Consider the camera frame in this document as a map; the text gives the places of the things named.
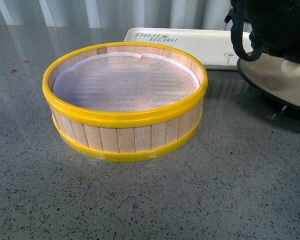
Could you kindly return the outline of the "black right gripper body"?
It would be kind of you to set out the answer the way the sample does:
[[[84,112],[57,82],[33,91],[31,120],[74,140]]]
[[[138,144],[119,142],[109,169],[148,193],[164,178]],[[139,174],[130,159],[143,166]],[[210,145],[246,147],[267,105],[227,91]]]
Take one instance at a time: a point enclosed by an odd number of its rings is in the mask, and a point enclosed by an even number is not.
[[[300,64],[300,0],[232,0],[231,42],[235,53],[245,61],[261,54]],[[243,47],[243,27],[248,21],[252,53]]]

